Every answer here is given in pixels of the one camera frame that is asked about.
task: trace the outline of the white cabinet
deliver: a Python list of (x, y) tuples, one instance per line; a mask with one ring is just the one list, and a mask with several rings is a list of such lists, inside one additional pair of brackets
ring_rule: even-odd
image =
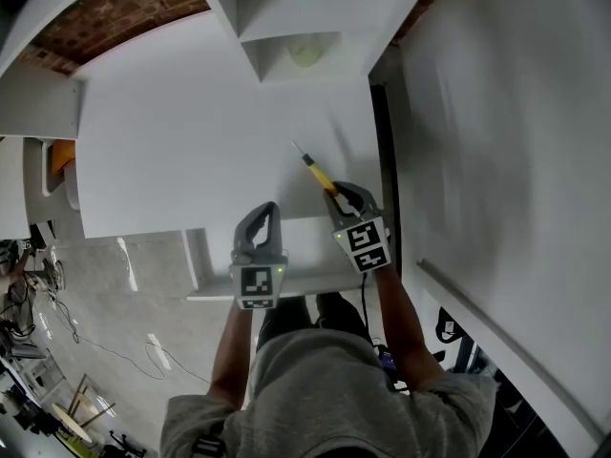
[[(417, 0), (207, 0), (262, 82), (367, 75)], [(291, 36), (322, 34), (309, 68), (287, 51)]]
[(23, 138), (0, 141), (0, 239), (30, 237), (23, 179)]
[(76, 139), (80, 82), (13, 63), (0, 76), (0, 135)]

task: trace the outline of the black cable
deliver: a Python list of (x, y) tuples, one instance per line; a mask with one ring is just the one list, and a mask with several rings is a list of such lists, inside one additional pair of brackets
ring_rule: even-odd
[(134, 360), (132, 360), (131, 358), (128, 358), (127, 356), (123, 356), (119, 353), (117, 353), (116, 351), (113, 351), (112, 349), (108, 349), (107, 347), (102, 346), (101, 344), (98, 343), (94, 343), (91, 340), (88, 340), (87, 338), (85, 338), (84, 336), (81, 336), (80, 334), (78, 334), (76, 332), (76, 327), (74, 327), (74, 324), (72, 322), (72, 319), (70, 319), (70, 310), (68, 309), (68, 307), (66, 306), (66, 304), (64, 302), (59, 301), (56, 297), (52, 296), (52, 300), (58, 305), (58, 306), (63, 306), (66, 309), (66, 312), (64, 312), (63, 310), (60, 310), (60, 312), (62, 313), (62, 315), (66, 318), (66, 320), (68, 321), (68, 324), (70, 325), (70, 327), (68, 327), (66, 324), (64, 324), (64, 322), (59, 318), (59, 316), (57, 316), (57, 314), (55, 314), (55, 316), (59, 319), (59, 321), (61, 322), (61, 324), (68, 329), (69, 331), (71, 331), (73, 333), (73, 339), (74, 342), (79, 344), (80, 340), (86, 341), (89, 344), (92, 344), (93, 346), (99, 347), (100, 349), (103, 349), (104, 351), (107, 351), (108, 353), (112, 353), (114, 355), (117, 355), (119, 358), (122, 358), (123, 360), (127, 360), (128, 362), (130, 362), (133, 366), (136, 367), (136, 369), (138, 371), (140, 371), (141, 373), (143, 373), (144, 375), (146, 375), (149, 378), (152, 378), (153, 380), (165, 380), (165, 374), (163, 373), (163, 371), (161, 370), (161, 368), (159, 368), (158, 364), (155, 363), (155, 360), (153, 360), (153, 358), (151, 358), (151, 355), (148, 352), (147, 346), (153, 346), (156, 349), (160, 349), (161, 351), (163, 351), (165, 354), (167, 354), (170, 358), (172, 358), (172, 360), (174, 361), (174, 363), (176, 363), (178, 366), (180, 366), (180, 368), (182, 368), (186, 373), (188, 373), (189, 375), (197, 378), (198, 380), (201, 380), (202, 382), (204, 382), (205, 384), (209, 384), (210, 382), (208, 382), (207, 380), (203, 379), (202, 377), (200, 377), (199, 375), (196, 375), (195, 373), (189, 371), (188, 369), (186, 369), (175, 357), (174, 355), (172, 355), (172, 353), (170, 353), (167, 349), (159, 346), (158, 344), (154, 344), (154, 343), (150, 343), (150, 342), (146, 342), (144, 344), (144, 352), (146, 353), (147, 358), (151, 361), (151, 363), (154, 365), (154, 367), (157, 369), (157, 371), (159, 372), (159, 375), (161, 375), (160, 377), (156, 377), (154, 375), (151, 375), (150, 373), (146, 372), (145, 370), (143, 370), (142, 368), (140, 368), (136, 362), (134, 362)]
[(367, 308), (365, 307), (365, 280), (367, 279), (367, 272), (363, 274), (363, 281), (361, 282), (361, 304), (363, 305), (363, 316), (365, 317), (365, 329), (369, 334), (369, 317), (367, 315)]
[(2, 314), (4, 314), (7, 310), (12, 309), (13, 307), (20, 307), (21, 305), (23, 305), (23, 303), (14, 303), (13, 305), (9, 305), (6, 309), (4, 309), (2, 312), (0, 312), (0, 316)]
[(30, 319), (32, 319), (32, 325), (29, 325), (24, 330), (21, 330), (19, 327), (17, 327), (17, 330), (12, 329), (12, 328), (9, 329), (11, 334), (21, 337), (21, 338), (27, 338), (28, 336), (31, 336), (34, 330), (36, 329), (36, 324), (33, 323), (34, 322), (34, 312), (33, 312), (33, 307), (32, 307), (32, 298), (30, 297), (30, 286), (27, 283), (26, 283), (26, 299), (28, 300), (28, 305), (30, 306)]

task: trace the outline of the white wall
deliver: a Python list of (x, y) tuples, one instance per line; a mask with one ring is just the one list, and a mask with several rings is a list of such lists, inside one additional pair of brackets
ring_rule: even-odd
[(436, 0), (402, 43), (408, 102), (391, 103), (406, 264), (463, 287), (595, 441), (611, 430), (609, 15), (611, 0)]

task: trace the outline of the screwdriver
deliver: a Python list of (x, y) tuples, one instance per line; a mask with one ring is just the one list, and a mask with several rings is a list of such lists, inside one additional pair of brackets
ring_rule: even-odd
[(299, 150), (299, 153), (302, 155), (302, 160), (304, 161), (305, 166), (307, 166), (309, 171), (312, 172), (312, 174), (316, 177), (318, 181), (320, 181), (321, 185), (323, 185), (325, 190), (327, 190), (334, 197), (337, 197), (339, 195), (337, 188), (335, 188), (335, 185), (333, 185), (333, 182), (328, 179), (327, 175), (325, 175), (323, 170), (319, 168), (319, 166), (314, 162), (311, 156), (308, 153), (305, 153), (295, 141), (290, 142), (292, 142), (293, 146), (295, 146)]

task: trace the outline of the gray t-shirt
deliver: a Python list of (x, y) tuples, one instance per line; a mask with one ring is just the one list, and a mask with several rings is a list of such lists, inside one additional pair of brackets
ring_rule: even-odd
[(253, 400), (238, 412), (205, 395), (170, 399), (161, 456), (190, 457), (202, 436), (229, 457), (310, 458), (338, 448), (377, 457), (475, 457), (492, 423), (495, 382), (448, 373), (410, 395), (391, 391), (371, 345), (332, 329), (279, 336), (257, 354)]

